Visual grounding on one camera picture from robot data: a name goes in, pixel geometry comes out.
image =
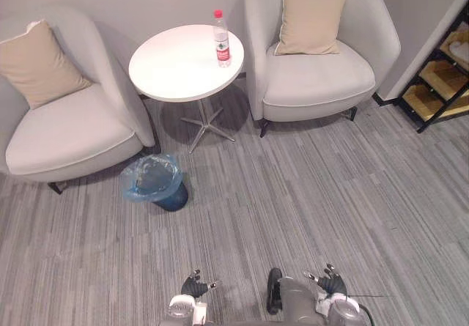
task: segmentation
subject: black cable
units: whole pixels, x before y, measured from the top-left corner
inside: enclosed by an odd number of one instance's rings
[[[360,304],[360,303],[358,304],[358,306],[360,307],[360,309],[363,309],[366,312],[366,314],[369,317],[369,321],[371,322],[372,326],[374,326],[374,321],[373,321],[372,315],[370,314],[368,308],[366,306],[364,306],[363,304]]]

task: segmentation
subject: metal table leg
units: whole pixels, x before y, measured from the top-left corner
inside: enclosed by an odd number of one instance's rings
[[[199,105],[200,116],[202,117],[202,121],[198,121],[196,119],[187,119],[185,117],[181,118],[181,120],[184,122],[189,122],[200,126],[200,130],[197,133],[196,138],[193,140],[191,148],[189,149],[189,154],[192,154],[193,150],[196,148],[196,145],[199,143],[206,130],[211,130],[212,132],[217,133],[219,136],[227,138],[230,141],[235,141],[229,134],[225,133],[220,128],[211,124],[211,122],[222,112],[223,108],[219,108],[212,116],[210,116],[210,118],[207,118],[207,114],[205,113],[202,100],[197,100],[197,104]]]

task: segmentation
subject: baseboard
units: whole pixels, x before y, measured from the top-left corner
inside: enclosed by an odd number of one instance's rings
[[[374,99],[374,101],[376,101],[376,104],[378,104],[379,106],[395,104],[396,101],[397,101],[397,98],[395,98],[395,99],[389,99],[389,100],[383,100],[383,99],[381,99],[381,97],[380,97],[378,94],[376,94],[376,93],[373,94],[373,99]]]

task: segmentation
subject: armchair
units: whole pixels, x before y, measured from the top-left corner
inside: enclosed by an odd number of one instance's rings
[[[147,110],[95,24],[69,7],[44,7],[0,21],[0,41],[46,19],[90,87],[34,110],[0,75],[0,171],[39,182],[85,176],[155,144]]]
[[[246,78],[261,137],[270,121],[316,119],[352,109],[372,96],[400,53],[383,0],[346,0],[337,37],[341,53],[273,54],[281,0],[245,0]]]

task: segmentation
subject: table top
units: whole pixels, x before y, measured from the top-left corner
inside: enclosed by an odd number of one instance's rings
[[[202,99],[228,86],[243,66],[241,41],[229,32],[231,63],[218,66],[213,26],[180,26],[156,34],[133,54],[129,75],[140,92],[180,103]]]

